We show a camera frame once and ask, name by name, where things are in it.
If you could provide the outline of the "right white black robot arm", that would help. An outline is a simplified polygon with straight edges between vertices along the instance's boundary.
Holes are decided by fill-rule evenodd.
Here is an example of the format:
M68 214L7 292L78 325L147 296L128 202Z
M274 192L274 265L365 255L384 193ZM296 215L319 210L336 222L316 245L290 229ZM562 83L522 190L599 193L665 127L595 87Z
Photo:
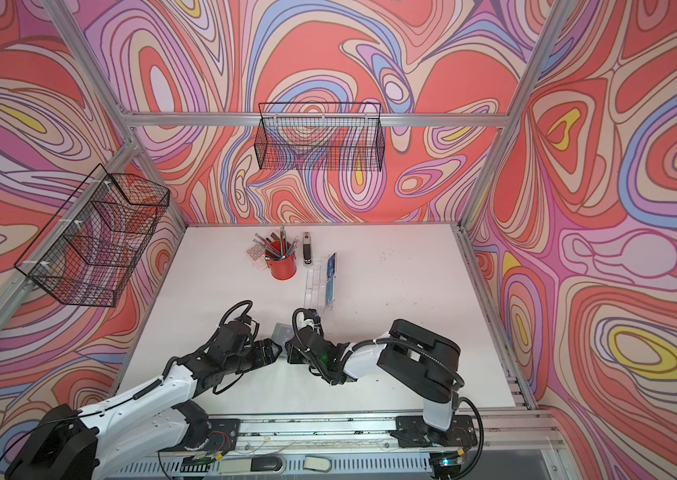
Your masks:
M400 416L390 436L402 448L456 447L468 451L481 445L478 412L458 420L465 386L458 374L461 348L452 340L397 319L382 337L356 343L332 343L324 337L322 319L314 309L292 314L294 335L286 342L290 363L304 363L310 373L330 386L344 385L379 372L416 393L423 415Z

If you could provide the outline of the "mint green card wallet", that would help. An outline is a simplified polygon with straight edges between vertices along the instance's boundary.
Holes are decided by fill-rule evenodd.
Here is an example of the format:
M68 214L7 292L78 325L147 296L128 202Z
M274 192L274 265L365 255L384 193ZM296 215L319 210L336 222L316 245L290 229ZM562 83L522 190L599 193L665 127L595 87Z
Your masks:
M294 328L292 325L286 325L284 323L277 323L272 330L272 341L280 345L280 347L286 347L286 344L294 337Z

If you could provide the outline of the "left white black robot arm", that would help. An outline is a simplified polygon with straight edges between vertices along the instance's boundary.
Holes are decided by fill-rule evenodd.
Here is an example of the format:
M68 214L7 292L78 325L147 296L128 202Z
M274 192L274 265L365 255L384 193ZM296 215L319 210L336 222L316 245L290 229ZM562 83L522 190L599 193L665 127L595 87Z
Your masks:
M252 301L234 304L210 339L184 356L172 356L161 374L108 400L74 409L50 410L38 426L14 442L18 450L8 479L104 479L165 449L204 448L214 436L220 450L234 447L230 435L212 427L196 398L220 395L224 378L276 362L282 347L258 338Z

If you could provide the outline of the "clear acrylic card holder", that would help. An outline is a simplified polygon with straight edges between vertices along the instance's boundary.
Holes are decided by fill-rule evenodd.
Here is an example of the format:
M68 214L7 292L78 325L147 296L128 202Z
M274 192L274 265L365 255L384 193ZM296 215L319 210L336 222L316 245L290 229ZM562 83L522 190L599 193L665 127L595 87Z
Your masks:
M312 260L312 265L306 270L304 308L316 310L320 314L332 309L332 306L326 306L326 282L328 282L326 264L328 264L329 257Z

